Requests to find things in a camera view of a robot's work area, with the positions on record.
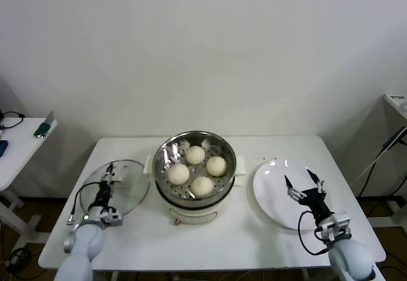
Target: white plate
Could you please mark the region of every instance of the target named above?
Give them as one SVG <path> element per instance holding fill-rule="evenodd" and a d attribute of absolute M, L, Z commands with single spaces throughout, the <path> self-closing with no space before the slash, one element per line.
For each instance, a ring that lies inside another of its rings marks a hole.
<path fill-rule="evenodd" d="M 318 170 L 310 168 L 310 171 L 318 175 Z M 287 175 L 293 187 L 300 191 L 316 188 L 304 164 L 293 160 L 278 159 L 259 167 L 253 180 L 254 195 L 268 216 L 281 225 L 296 230 L 301 213 L 310 209 L 288 196 L 284 175 Z M 330 207 L 331 197 L 328 187 L 324 185 L 324 189 L 326 191 L 325 203 Z M 305 214 L 301 221 L 301 230 L 314 229 L 316 229 L 314 217 L 312 214 Z"/>

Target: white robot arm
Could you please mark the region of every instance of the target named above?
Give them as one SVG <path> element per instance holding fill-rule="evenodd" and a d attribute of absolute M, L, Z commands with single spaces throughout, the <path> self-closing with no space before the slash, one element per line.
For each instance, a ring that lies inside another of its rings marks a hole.
<path fill-rule="evenodd" d="M 315 235 L 320 232 L 321 240 L 327 247 L 317 254 L 328 252 L 329 262 L 341 281 L 385 280 L 369 251 L 350 239 L 349 216 L 345 212 L 334 213 L 329 210 L 324 203 L 324 182 L 309 170 L 308 174 L 316 183 L 316 188 L 298 191 L 287 176 L 286 185 L 288 195 L 293 200 L 311 209 L 317 226 Z"/>
<path fill-rule="evenodd" d="M 95 201 L 89 206 L 89 213 L 75 224 L 69 237 L 65 240 L 64 250 L 70 255 L 62 262 L 55 281 L 93 280 L 90 263 L 103 248 L 103 230 L 108 226 L 122 224 L 121 212 L 109 206 L 114 184 L 111 180 L 112 171 L 113 164 L 110 164 L 99 183 L 99 192 Z M 71 214 L 67 224 L 72 225 L 73 223 L 73 214 Z"/>

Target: wire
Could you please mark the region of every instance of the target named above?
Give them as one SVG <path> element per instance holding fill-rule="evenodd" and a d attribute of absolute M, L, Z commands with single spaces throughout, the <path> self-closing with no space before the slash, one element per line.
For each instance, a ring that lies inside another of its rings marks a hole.
<path fill-rule="evenodd" d="M 406 174 L 406 176 L 404 177 L 402 183 L 397 187 L 397 189 L 395 189 L 395 190 L 390 194 L 390 196 L 395 195 L 395 194 L 400 190 L 400 188 L 403 186 L 403 184 L 405 184 L 406 181 L 407 181 L 407 174 Z"/>
<path fill-rule="evenodd" d="M 100 182 L 99 182 L 99 181 L 95 181 L 95 182 L 89 182 L 88 184 L 84 184 L 82 187 L 80 187 L 80 189 L 78 190 L 78 192 L 76 192 L 76 194 L 75 194 L 75 199 L 74 199 L 74 205 L 73 205 L 72 210 L 71 210 L 71 214 L 72 214 L 72 215 L 75 214 L 76 200 L 77 200 L 77 198 L 78 198 L 79 193 L 81 193 L 81 191 L 82 191 L 83 188 L 85 188 L 85 187 L 87 187 L 87 186 L 90 186 L 90 185 L 92 185 L 92 184 L 100 184 Z"/>
<path fill-rule="evenodd" d="M 4 224 L 2 220 L 0 220 L 0 225 L 1 225 L 1 257 L 4 262 L 8 262 L 8 264 L 6 264 L 6 271 L 7 273 L 10 274 L 10 277 L 11 278 L 16 277 L 20 280 L 34 280 L 39 276 L 43 275 L 44 273 L 46 273 L 47 271 L 43 270 L 41 273 L 31 278 L 25 278 L 17 275 L 18 272 L 22 271 L 25 267 L 27 267 L 33 254 L 31 254 L 31 252 L 27 248 L 18 248 L 13 250 L 6 259 L 6 257 L 4 256 Z"/>
<path fill-rule="evenodd" d="M 382 153 L 379 154 L 379 155 L 376 157 L 376 159 L 374 160 L 374 162 L 372 162 L 370 165 L 368 165 L 368 166 L 359 174 L 359 176 L 357 176 L 356 179 L 350 183 L 350 185 L 353 185 L 355 182 L 357 182 L 357 181 L 362 177 L 362 175 L 363 175 L 364 173 L 366 173 L 366 171 L 369 170 L 369 168 L 372 167 L 373 164 L 375 164 L 375 163 L 380 159 L 380 157 L 382 157 L 382 155 L 383 155 L 390 147 L 393 146 L 394 143 L 398 142 L 398 141 L 397 141 L 398 138 L 399 138 L 406 130 L 407 130 L 407 127 L 404 128 L 404 130 L 402 130 L 402 131 L 400 132 L 400 134 L 397 135 L 396 138 L 394 138 L 394 140 L 389 144 L 389 146 L 387 146 L 387 148 L 385 148 L 384 150 L 382 149 L 382 150 L 383 150 Z"/>
<path fill-rule="evenodd" d="M 6 257 L 4 256 L 4 224 L 3 221 L 0 220 L 1 224 L 1 258 L 4 262 L 6 262 Z"/>
<path fill-rule="evenodd" d="M 244 273 L 243 275 L 241 275 L 240 277 L 238 277 L 238 278 L 236 279 L 236 281 L 239 281 L 240 279 L 242 279 L 244 276 L 250 274 L 251 272 L 252 272 L 252 271 L 249 270 L 247 273 Z"/>
<path fill-rule="evenodd" d="M 311 213 L 311 214 L 312 214 L 311 211 L 304 211 L 303 213 L 301 213 L 300 219 L 298 220 L 298 229 L 297 229 L 297 230 L 298 230 L 298 237 L 300 238 L 301 245 L 302 245 L 302 246 L 304 247 L 304 249 L 305 249 L 310 255 L 312 255 L 312 256 L 319 256 L 320 254 L 325 254 L 325 253 L 328 251 L 327 248 L 322 249 L 322 250 L 320 250 L 319 252 L 312 252 L 312 251 L 310 251 L 310 250 L 307 248 L 307 246 L 305 246 L 305 244 L 304 244 L 303 238 L 301 237 L 301 228 L 300 228 L 300 226 L 301 226 L 301 220 L 303 219 L 303 216 L 304 216 L 306 213 Z"/>
<path fill-rule="evenodd" d="M 399 257 L 396 257 L 395 255 L 393 255 L 392 253 L 388 252 L 386 250 L 386 254 L 388 254 L 390 257 L 393 257 L 394 259 L 396 259 L 397 261 L 399 261 L 402 265 L 404 265 L 405 268 L 407 268 L 407 264 L 404 263 Z"/>
<path fill-rule="evenodd" d="M 397 270 L 400 274 L 402 274 L 404 277 L 407 278 L 407 274 L 405 274 L 404 272 L 402 272 L 399 268 L 391 266 L 391 265 L 386 265 L 386 266 L 382 266 L 381 269 L 384 270 L 385 268 L 393 268 L 394 270 Z"/>
<path fill-rule="evenodd" d="M 377 154 L 376 159 L 377 159 L 382 153 L 383 153 L 383 149 L 381 149 L 380 152 Z M 359 196 L 358 196 L 358 197 L 361 197 L 361 196 L 362 196 L 364 190 L 365 190 L 366 187 L 368 186 L 368 183 L 369 183 L 369 181 L 370 181 L 370 176 L 371 176 L 371 174 L 373 173 L 373 170 L 375 169 L 375 167 L 376 167 L 376 162 L 371 166 L 370 171 L 369 171 L 369 174 L 368 174 L 368 178 L 366 179 L 366 182 L 364 183 L 364 186 L 363 186 L 361 192 L 359 193 Z"/>
<path fill-rule="evenodd" d="M 373 211 L 375 211 L 375 209 L 376 209 L 377 207 L 379 207 L 379 205 L 381 205 L 382 203 L 384 203 L 383 200 L 381 200 L 381 201 L 378 202 L 376 205 L 374 205 L 373 208 L 368 212 L 368 214 L 366 214 L 366 217 L 369 217 L 369 216 L 373 213 Z"/>
<path fill-rule="evenodd" d="M 223 279 L 225 279 L 230 274 L 231 274 L 231 271 L 229 271 L 228 273 L 225 273 L 218 281 L 222 281 Z"/>
<path fill-rule="evenodd" d="M 317 236 L 317 232 L 318 232 L 318 229 L 315 229 L 314 230 L 314 235 L 315 235 L 315 237 L 317 238 L 317 240 L 319 240 L 319 241 L 321 241 L 321 242 L 329 242 L 329 240 L 325 240 L 325 239 L 323 239 L 323 238 L 320 238 L 319 236 Z"/>
<path fill-rule="evenodd" d="M 395 194 L 401 189 L 401 187 L 406 183 L 406 181 L 407 181 L 407 174 L 406 174 L 406 176 L 404 177 L 404 179 L 403 179 L 403 181 L 401 182 L 401 184 L 400 184 L 389 196 L 395 195 Z M 376 209 L 378 206 L 380 206 L 381 204 L 383 204 L 384 202 L 385 202 L 385 201 L 382 200 L 382 201 L 378 202 L 375 206 L 373 206 L 373 208 L 369 211 L 369 213 L 366 214 L 366 217 L 369 217 L 369 216 L 373 213 L 373 211 L 375 211 L 375 209 Z"/>
<path fill-rule="evenodd" d="M 23 121 L 24 121 L 24 118 L 25 118 L 25 114 L 18 113 L 18 112 L 16 112 L 16 111 L 7 111 L 7 112 L 5 112 L 5 113 L 3 114 L 3 116 L 6 116 L 7 114 L 16 114 L 18 117 L 20 117 L 20 121 L 17 122 L 16 124 L 10 126 L 10 127 L 5 127 L 4 125 L 0 125 L 0 130 L 6 130 L 6 129 L 9 129 L 9 128 L 16 127 L 16 126 L 19 125 L 21 122 L 23 122 Z"/>
<path fill-rule="evenodd" d="M 36 275 L 35 277 L 31 277 L 31 278 L 20 277 L 20 276 L 16 275 L 15 273 L 12 273 L 12 275 L 13 275 L 14 277 L 16 277 L 17 279 L 20 279 L 20 280 L 34 280 L 34 279 L 37 279 L 38 277 L 44 275 L 46 272 L 47 272 L 46 270 L 43 270 L 41 273 L 39 273 L 39 274 Z"/>

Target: steamed bun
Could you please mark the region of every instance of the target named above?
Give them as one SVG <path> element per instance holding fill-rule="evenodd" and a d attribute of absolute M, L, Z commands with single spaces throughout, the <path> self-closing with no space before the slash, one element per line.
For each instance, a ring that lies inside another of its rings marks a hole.
<path fill-rule="evenodd" d="M 203 198 L 212 193 L 214 183 L 208 177 L 200 176 L 196 178 L 191 185 L 191 192 L 197 198 Z"/>
<path fill-rule="evenodd" d="M 205 159 L 205 150 L 200 146 L 193 146 L 186 152 L 186 161 L 192 165 L 199 165 Z"/>
<path fill-rule="evenodd" d="M 168 180 L 172 184 L 184 184 L 188 180 L 188 178 L 190 178 L 190 170 L 188 170 L 188 167 L 186 165 L 183 165 L 181 163 L 173 165 L 168 171 Z"/>
<path fill-rule="evenodd" d="M 222 157 L 215 156 L 209 158 L 206 164 L 206 170 L 212 176 L 215 177 L 222 176 L 228 170 L 228 165 L 226 164 L 226 161 Z"/>

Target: blue object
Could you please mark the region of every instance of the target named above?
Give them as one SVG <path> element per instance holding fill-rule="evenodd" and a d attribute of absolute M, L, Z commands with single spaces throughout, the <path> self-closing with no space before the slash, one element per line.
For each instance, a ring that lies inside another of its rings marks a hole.
<path fill-rule="evenodd" d="M 8 141 L 7 140 L 0 140 L 0 157 L 4 154 L 4 151 L 8 147 Z"/>

